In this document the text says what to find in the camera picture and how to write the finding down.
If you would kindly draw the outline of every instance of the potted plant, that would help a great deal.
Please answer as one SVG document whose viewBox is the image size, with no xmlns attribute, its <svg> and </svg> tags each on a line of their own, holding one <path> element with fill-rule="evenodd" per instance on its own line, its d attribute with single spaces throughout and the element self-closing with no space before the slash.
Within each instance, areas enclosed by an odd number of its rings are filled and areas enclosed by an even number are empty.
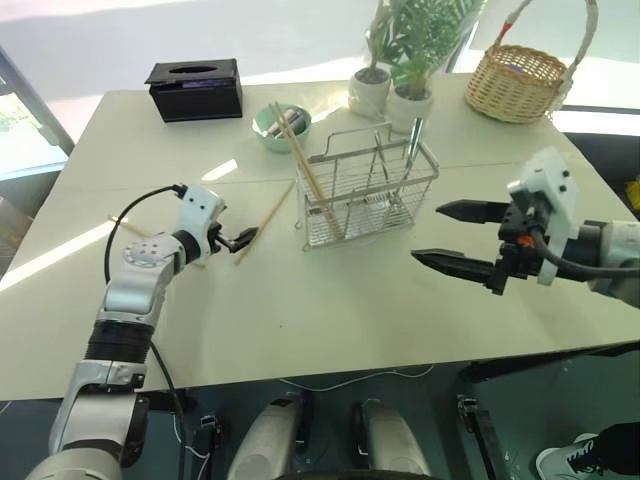
<svg viewBox="0 0 640 480">
<path fill-rule="evenodd" d="M 454 51 L 478 17 L 484 0 L 391 0 L 393 43 L 402 52 L 392 63 L 387 119 L 400 133 L 433 104 L 429 77 Z"/>
<path fill-rule="evenodd" d="M 371 55 L 368 67 L 358 70 L 349 82 L 349 108 L 353 113 L 382 119 L 391 76 L 378 62 L 391 63 L 401 52 L 393 43 L 391 6 L 378 0 L 378 8 L 366 33 Z"/>
</svg>

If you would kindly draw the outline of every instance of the basket handle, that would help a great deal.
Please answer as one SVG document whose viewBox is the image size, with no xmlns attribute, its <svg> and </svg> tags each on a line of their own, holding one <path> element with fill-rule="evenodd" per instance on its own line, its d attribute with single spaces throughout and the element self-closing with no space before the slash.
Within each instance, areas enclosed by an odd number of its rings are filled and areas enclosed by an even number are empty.
<svg viewBox="0 0 640 480">
<path fill-rule="evenodd" d="M 504 35 L 511 29 L 513 24 L 516 22 L 522 10 L 524 10 L 532 0 L 524 0 L 520 6 L 511 12 L 502 26 L 502 30 L 498 34 L 498 38 L 493 42 L 493 46 L 497 47 L 502 43 L 502 38 Z M 596 27 L 598 26 L 598 4 L 596 0 L 585 0 L 585 4 L 587 6 L 587 26 L 584 33 L 584 38 L 582 39 L 582 43 L 580 44 L 580 48 L 578 49 L 578 53 L 576 54 L 573 63 L 569 66 L 565 74 L 563 75 L 563 80 L 570 79 L 573 76 L 573 73 L 576 71 L 576 68 L 587 54 L 587 49 L 589 45 L 591 45 L 591 41 L 593 40 L 593 35 L 596 32 Z"/>
</svg>

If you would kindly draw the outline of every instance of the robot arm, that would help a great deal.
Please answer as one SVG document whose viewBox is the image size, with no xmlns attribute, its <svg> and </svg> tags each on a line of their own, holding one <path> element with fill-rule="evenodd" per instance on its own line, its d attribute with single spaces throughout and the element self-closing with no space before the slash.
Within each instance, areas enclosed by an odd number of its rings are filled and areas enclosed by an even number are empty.
<svg viewBox="0 0 640 480">
<path fill-rule="evenodd" d="M 495 264 L 442 249 L 412 255 L 446 275 L 482 283 L 502 295 L 509 277 L 538 277 L 551 285 L 556 276 L 588 282 L 594 292 L 640 308 L 640 223 L 573 223 L 578 188 L 554 149 L 528 161 L 508 186 L 512 202 L 459 200 L 437 209 L 456 220 L 499 223 L 503 241 Z"/>
<path fill-rule="evenodd" d="M 50 457 L 28 480 L 119 480 L 120 467 L 142 452 L 148 404 L 135 392 L 144 384 L 145 359 L 165 290 L 189 263 L 204 263 L 220 244 L 231 252 L 248 245 L 257 229 L 236 239 L 220 234 L 222 198 L 201 186 L 182 197 L 177 231 L 136 241 L 123 253 L 120 272 L 107 285 L 84 360 L 76 365 L 49 438 Z"/>
</svg>

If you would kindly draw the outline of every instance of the wicker basket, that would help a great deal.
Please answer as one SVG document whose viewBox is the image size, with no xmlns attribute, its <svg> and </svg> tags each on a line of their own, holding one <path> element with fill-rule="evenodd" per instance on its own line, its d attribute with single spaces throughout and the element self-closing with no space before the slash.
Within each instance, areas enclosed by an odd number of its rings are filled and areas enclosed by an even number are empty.
<svg viewBox="0 0 640 480">
<path fill-rule="evenodd" d="M 485 52 L 467 90 L 469 105 L 490 117 L 511 123 L 531 123 L 557 110 L 572 85 L 572 77 L 593 39 L 598 24 L 596 0 L 585 0 L 587 28 L 575 60 L 568 68 L 557 58 L 517 45 L 501 45 L 505 33 L 522 10 L 524 0 L 504 23 L 498 38 Z"/>
</svg>

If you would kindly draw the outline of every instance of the white flower pot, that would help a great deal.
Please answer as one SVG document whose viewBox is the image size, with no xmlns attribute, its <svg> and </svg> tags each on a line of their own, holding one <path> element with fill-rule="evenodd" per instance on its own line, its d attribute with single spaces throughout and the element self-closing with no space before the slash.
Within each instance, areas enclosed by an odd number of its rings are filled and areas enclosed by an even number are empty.
<svg viewBox="0 0 640 480">
<path fill-rule="evenodd" d="M 361 80 L 366 70 L 363 68 L 357 71 L 349 81 L 349 109 L 356 115 L 382 120 L 391 77 L 384 70 L 378 70 L 385 74 L 386 80 L 381 83 L 366 83 Z"/>
<path fill-rule="evenodd" d="M 433 95 L 427 89 L 423 100 L 407 100 L 396 92 L 398 87 L 392 88 L 387 101 L 387 121 L 391 122 L 391 129 L 397 133 L 409 133 L 413 126 L 413 120 L 421 117 L 424 124 L 433 106 Z"/>
</svg>

